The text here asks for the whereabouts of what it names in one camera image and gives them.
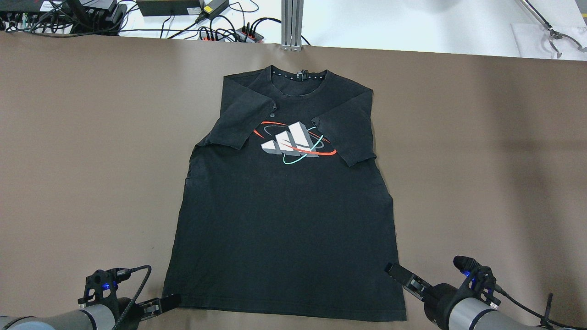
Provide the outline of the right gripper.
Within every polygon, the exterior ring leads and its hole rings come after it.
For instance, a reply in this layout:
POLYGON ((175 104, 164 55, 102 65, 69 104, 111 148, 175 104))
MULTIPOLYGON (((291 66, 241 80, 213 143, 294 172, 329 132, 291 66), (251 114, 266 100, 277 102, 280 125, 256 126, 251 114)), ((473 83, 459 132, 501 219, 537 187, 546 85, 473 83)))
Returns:
POLYGON ((424 313, 429 321, 438 328, 449 327, 449 314, 455 305, 457 288, 446 283, 432 286, 399 263, 388 263, 384 272, 400 283, 408 293, 424 302, 424 313))

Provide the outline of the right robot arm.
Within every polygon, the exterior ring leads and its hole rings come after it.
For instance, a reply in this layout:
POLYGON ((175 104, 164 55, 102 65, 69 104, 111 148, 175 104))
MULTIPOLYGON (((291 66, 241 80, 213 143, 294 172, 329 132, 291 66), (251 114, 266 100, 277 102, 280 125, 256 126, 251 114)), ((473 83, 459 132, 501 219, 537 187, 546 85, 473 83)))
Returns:
POLYGON ((432 286, 415 273, 399 265, 388 263, 384 271, 403 288, 424 303, 429 321, 441 330, 578 330, 578 326, 562 324, 549 318, 552 294, 549 294, 543 315, 527 308, 512 298, 499 284, 492 269, 474 258, 455 256, 453 264, 465 275, 459 288, 447 283, 432 286), (516 306, 539 318, 539 324, 522 324, 498 310, 503 295, 516 306))

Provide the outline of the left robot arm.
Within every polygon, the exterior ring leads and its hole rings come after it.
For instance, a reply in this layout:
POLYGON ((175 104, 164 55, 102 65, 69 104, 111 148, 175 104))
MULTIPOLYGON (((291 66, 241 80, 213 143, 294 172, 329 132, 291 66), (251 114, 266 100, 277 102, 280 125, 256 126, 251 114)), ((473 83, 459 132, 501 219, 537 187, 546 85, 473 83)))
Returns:
MULTIPOLYGON (((119 298, 115 310, 122 312, 128 306, 130 309, 116 328, 118 330, 136 330, 141 321, 178 308, 181 302, 179 294, 153 298, 138 304, 131 303, 130 298, 119 298)), ((115 324, 115 314, 102 303, 53 317, 8 317, 2 315, 0 322, 2 330, 113 330, 115 324)))

